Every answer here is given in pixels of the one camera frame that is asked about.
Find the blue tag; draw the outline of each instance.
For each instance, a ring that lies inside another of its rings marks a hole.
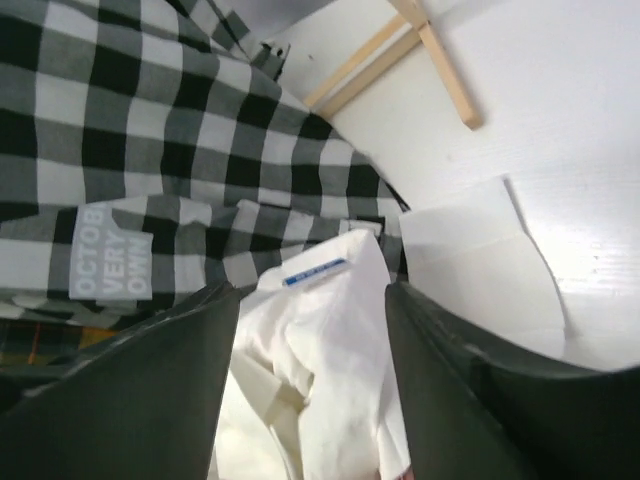
[[[295,285],[296,283],[306,280],[310,277],[314,277],[328,270],[333,270],[340,265],[346,265],[346,263],[347,261],[344,258],[336,258],[335,260],[331,260],[330,262],[310,268],[309,270],[305,270],[304,272],[300,272],[291,277],[287,277],[282,281],[282,285],[284,285],[285,287],[290,287],[291,285]]]

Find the wooden stick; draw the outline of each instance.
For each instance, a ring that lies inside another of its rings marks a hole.
[[[420,30],[429,22],[420,0],[389,0],[400,15],[416,30]]]
[[[304,103],[313,108],[323,97],[333,90],[341,81],[343,81],[353,70],[364,63],[367,58],[373,55],[384,43],[389,40],[398,30],[406,24],[402,15],[396,15],[382,29],[367,41],[362,47],[354,53],[349,60],[336,70],[327,80],[325,80],[318,88],[311,92],[305,99]]]
[[[474,130],[482,125],[482,116],[460,79],[449,55],[438,39],[420,0],[389,0],[396,10],[418,30],[422,43],[429,51],[444,86],[449,91],[458,115],[464,124]]]
[[[414,29],[407,31],[378,58],[367,65],[344,87],[323,105],[318,114],[329,119],[362,90],[371,85],[384,72],[404,58],[416,45],[420,44],[420,35]]]
[[[431,28],[431,25],[426,24],[420,29],[419,34],[422,43],[427,47],[431,59],[440,74],[442,83],[444,83],[444,86],[449,91],[451,100],[453,100],[453,104],[456,110],[458,110],[458,115],[460,115],[462,122],[471,130],[481,127],[483,123],[482,116],[473,104],[469,92],[462,83],[462,80],[460,80],[458,72],[451,63],[451,59],[444,50],[435,31]]]

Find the white surface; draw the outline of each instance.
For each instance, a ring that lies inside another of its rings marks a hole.
[[[298,22],[333,0],[231,0],[247,26],[266,38]]]
[[[565,321],[556,286],[522,230],[502,179],[407,213],[400,228],[414,287],[502,338],[564,357]]]
[[[338,258],[345,268],[283,286]],[[368,230],[261,276],[240,304],[216,434],[222,478],[395,480],[409,468],[384,312],[389,282]]]
[[[462,125],[421,48],[335,125],[413,208],[508,175],[574,334],[606,335],[607,364],[640,360],[640,2],[428,4],[486,125]],[[294,26],[283,85],[308,93],[392,13],[339,0]]]

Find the clothing label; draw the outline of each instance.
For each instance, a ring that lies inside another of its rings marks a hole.
[[[111,207],[78,207],[71,246],[69,298],[150,300],[153,234],[121,230]]]

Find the gingham shirt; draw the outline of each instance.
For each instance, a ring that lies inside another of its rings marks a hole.
[[[402,272],[396,195],[275,83],[286,51],[220,0],[0,2],[0,317],[120,328],[362,226]],[[98,217],[148,240],[149,292],[78,293]]]

